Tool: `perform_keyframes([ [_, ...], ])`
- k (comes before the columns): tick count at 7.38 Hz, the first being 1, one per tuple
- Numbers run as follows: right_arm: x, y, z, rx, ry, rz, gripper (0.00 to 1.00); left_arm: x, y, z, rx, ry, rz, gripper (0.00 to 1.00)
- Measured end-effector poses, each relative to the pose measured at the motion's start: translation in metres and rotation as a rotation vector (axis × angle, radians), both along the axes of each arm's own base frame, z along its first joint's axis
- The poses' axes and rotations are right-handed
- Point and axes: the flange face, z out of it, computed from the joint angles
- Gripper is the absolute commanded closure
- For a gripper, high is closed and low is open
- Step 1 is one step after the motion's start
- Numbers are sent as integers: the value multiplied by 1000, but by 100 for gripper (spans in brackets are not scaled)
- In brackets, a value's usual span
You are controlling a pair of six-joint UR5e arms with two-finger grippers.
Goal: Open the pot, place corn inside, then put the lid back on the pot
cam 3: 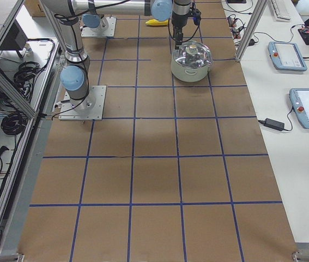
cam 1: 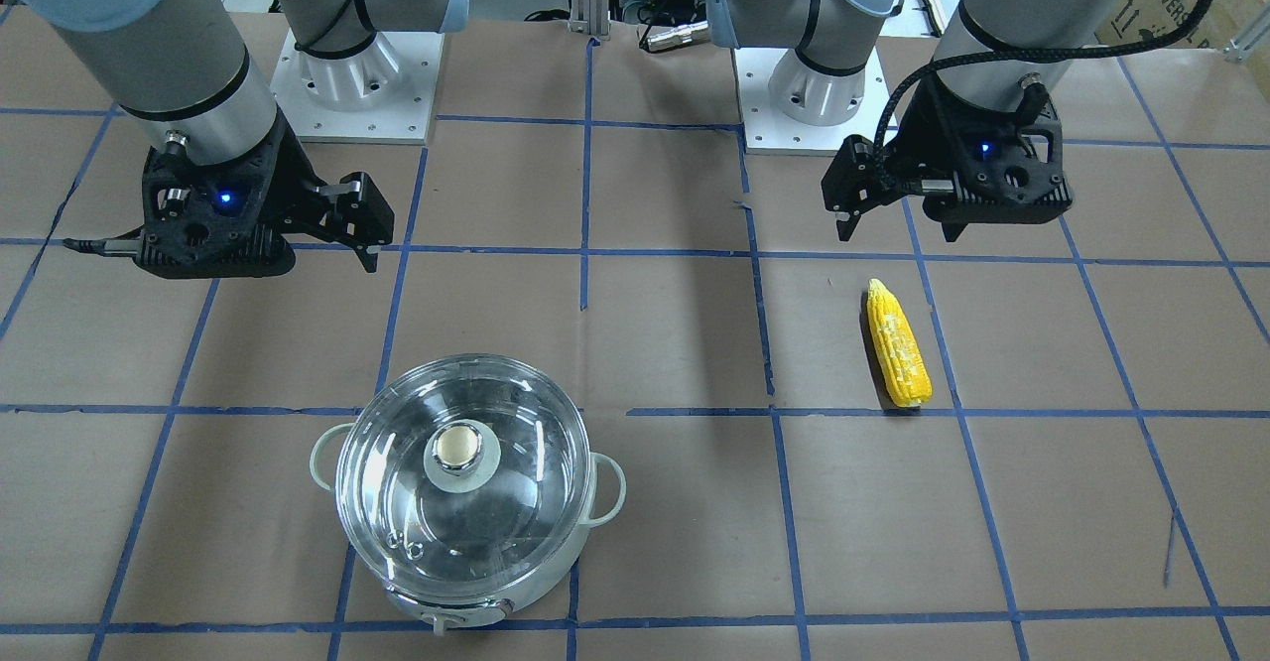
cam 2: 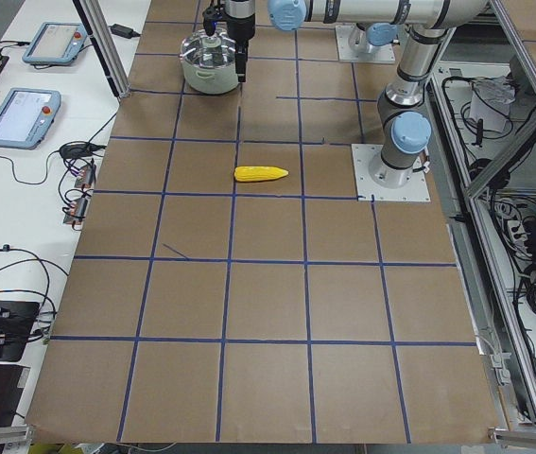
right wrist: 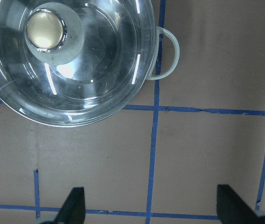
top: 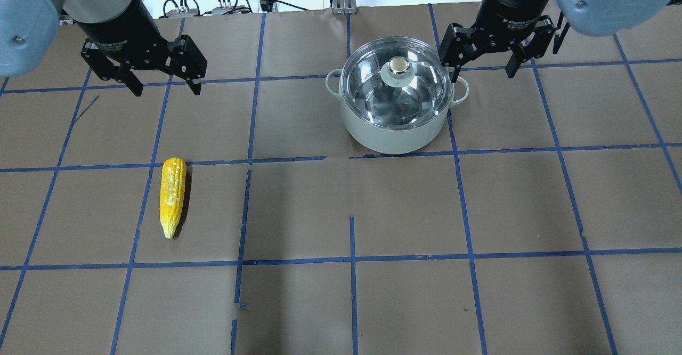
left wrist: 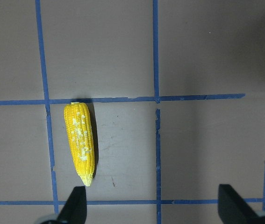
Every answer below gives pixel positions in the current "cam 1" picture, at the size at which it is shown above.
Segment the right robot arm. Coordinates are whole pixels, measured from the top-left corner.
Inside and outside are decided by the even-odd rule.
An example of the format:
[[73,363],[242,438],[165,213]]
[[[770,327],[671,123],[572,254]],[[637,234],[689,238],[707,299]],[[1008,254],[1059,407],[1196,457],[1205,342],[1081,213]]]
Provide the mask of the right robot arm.
[[353,250],[375,272],[394,239],[391,205],[364,172],[323,181],[295,126],[422,141],[433,56],[409,47],[470,15],[470,0],[278,0],[292,44],[267,78],[222,0],[23,1],[151,145],[141,225],[64,247],[177,280],[284,275],[292,234]]

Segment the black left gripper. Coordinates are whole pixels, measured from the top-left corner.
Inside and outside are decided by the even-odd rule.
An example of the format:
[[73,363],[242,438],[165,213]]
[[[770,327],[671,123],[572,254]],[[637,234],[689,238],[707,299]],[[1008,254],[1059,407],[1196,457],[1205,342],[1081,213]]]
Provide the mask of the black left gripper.
[[925,215],[949,243],[970,225],[1043,225],[1074,203],[1062,160],[1062,122],[1052,92],[1038,78],[1017,83],[1012,112],[972,106],[922,78],[897,136],[883,150],[850,135],[822,177],[826,210],[848,243],[871,208],[922,197]]

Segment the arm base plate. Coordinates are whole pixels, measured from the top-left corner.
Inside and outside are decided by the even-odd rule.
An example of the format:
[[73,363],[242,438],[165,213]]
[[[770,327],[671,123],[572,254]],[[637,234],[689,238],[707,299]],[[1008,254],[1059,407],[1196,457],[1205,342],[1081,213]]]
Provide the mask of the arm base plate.
[[789,48],[739,48],[733,56],[749,153],[831,156],[851,135],[875,139],[890,97],[878,51],[843,78],[813,72]]
[[443,50],[444,34],[387,32],[361,53],[324,60],[290,34],[271,86],[304,142],[425,145]]

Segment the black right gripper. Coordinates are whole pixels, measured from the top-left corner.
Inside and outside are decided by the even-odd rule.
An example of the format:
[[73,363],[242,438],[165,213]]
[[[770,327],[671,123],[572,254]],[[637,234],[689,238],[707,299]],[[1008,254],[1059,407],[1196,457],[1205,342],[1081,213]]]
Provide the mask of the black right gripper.
[[394,210],[371,174],[324,186],[282,112],[257,146],[218,165],[151,149],[142,202],[138,267],[163,278],[284,275],[295,264],[286,234],[340,243],[375,273],[394,240]]

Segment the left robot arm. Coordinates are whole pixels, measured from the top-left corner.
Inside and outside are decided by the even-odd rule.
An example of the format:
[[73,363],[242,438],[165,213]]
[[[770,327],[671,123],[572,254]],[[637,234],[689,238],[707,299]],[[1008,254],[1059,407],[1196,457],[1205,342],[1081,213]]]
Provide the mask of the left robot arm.
[[[704,0],[723,48],[779,48],[771,94],[791,118],[848,121],[883,23],[903,0]],[[1193,36],[1214,0],[1168,32],[1116,46],[1093,32],[1118,0],[958,0],[933,58],[893,88],[875,135],[845,137],[820,188],[847,242],[871,208],[918,197],[947,242],[972,225],[1043,225],[1074,203],[1052,86],[1067,64]]]

